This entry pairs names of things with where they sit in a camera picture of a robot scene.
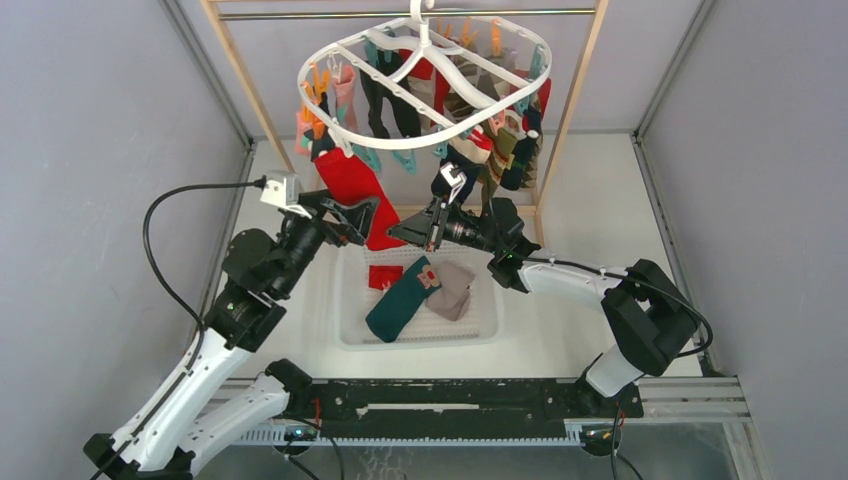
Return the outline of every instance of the metal rod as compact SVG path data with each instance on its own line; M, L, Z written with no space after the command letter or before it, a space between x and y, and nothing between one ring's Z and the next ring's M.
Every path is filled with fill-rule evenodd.
M428 10L425 17L523 17L535 15L594 15L594 8L528 8L521 10ZM285 13L222 13L218 20L318 20L332 18L398 18L408 17L408 11L397 12L285 12Z

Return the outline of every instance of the white tray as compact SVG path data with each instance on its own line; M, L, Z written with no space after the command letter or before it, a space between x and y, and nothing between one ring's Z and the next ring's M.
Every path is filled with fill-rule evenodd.
M335 325L335 337L346 350L392 350L425 347L455 347L490 343L503 331L504 307L500 286L486 268L491 255L445 242L435 253L419 248L401 247L372 252L349 245L337 250L333 267L329 319ZM393 343L383 343L368 328L365 317L383 293L368 287L370 265L400 265L406 270L422 255L438 267L443 261L474 272L471 304L465 316L456 322L430 311L425 304L404 327Z

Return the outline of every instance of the teal sock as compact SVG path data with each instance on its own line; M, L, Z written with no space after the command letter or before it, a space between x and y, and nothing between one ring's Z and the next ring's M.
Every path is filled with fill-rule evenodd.
M427 257L419 258L365 317L368 328L380 340L394 342L418 307L441 286Z

